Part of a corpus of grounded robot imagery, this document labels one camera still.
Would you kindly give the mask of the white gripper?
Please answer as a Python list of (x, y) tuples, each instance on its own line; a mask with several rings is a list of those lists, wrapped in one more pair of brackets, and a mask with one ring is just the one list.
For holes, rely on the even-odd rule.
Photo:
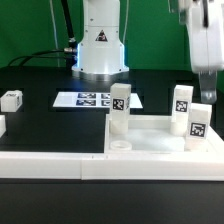
[(224, 69), (224, 17), (221, 0), (191, 0), (187, 10), (190, 62), (199, 73), (201, 102), (217, 100), (217, 72)]

